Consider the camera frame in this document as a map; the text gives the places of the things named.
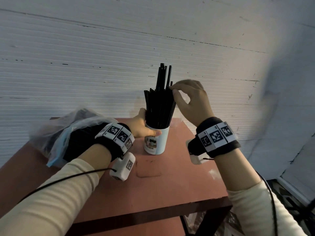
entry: white cup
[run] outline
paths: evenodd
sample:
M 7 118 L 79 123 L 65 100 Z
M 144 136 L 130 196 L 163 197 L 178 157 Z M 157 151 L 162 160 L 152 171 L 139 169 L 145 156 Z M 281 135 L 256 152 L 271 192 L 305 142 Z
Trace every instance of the white cup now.
M 157 137 L 145 137 L 144 150 L 151 155 L 162 154 L 165 150 L 169 127 L 164 129 L 155 129 L 148 125 L 147 127 L 153 130 L 161 130 L 162 134 Z

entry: wooden table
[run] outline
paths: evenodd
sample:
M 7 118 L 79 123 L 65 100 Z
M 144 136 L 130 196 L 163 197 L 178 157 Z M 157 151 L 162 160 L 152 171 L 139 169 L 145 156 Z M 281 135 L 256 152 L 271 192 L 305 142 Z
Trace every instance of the wooden table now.
M 148 155 L 143 139 L 136 139 L 131 152 L 137 164 L 128 179 L 117 181 L 106 172 L 67 235 L 87 235 L 206 210 L 205 223 L 199 229 L 213 234 L 231 203 L 223 181 L 210 174 L 217 171 L 214 161 L 191 163 L 186 140 L 192 138 L 181 122 L 170 128 L 165 152 L 157 156 Z M 46 163 L 45 157 L 26 143 L 0 169 L 0 217 L 58 171 Z M 139 177 L 143 169 L 159 176 L 145 177 L 142 172 Z

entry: wristband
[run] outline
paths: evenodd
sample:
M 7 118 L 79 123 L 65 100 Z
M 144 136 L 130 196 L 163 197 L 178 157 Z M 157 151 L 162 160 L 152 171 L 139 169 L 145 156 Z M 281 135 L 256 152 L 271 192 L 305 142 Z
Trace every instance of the wristband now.
M 241 147 L 237 137 L 226 122 L 216 117 L 203 121 L 196 129 L 196 137 L 188 143 L 190 155 L 207 153 L 211 158 Z
M 95 136 L 95 143 L 110 151 L 111 161 L 117 157 L 122 159 L 134 141 L 130 128 L 124 123 L 109 123 Z

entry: transparent plastic bag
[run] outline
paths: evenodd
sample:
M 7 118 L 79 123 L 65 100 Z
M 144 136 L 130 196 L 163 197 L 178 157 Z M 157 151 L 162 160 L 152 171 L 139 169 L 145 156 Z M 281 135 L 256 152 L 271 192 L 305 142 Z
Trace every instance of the transparent plastic bag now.
M 117 122 L 88 108 L 78 108 L 57 119 L 32 123 L 29 127 L 30 143 L 48 158 L 47 166 L 63 167 L 63 159 L 73 131 L 101 123 Z

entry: hand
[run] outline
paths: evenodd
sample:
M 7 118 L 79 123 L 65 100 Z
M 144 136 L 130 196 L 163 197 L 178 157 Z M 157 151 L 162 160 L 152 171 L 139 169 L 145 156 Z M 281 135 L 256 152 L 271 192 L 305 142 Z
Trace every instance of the hand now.
M 159 136 L 162 134 L 160 130 L 152 130 L 145 126 L 146 109 L 140 108 L 137 116 L 132 118 L 126 124 L 130 128 L 131 133 L 135 138 L 143 138 L 146 136 Z
M 199 81 L 191 79 L 181 80 L 169 88 L 173 90 L 174 100 L 181 113 L 196 127 L 207 118 L 215 116 L 212 112 L 207 93 Z M 179 90 L 190 97 L 188 104 L 181 96 Z

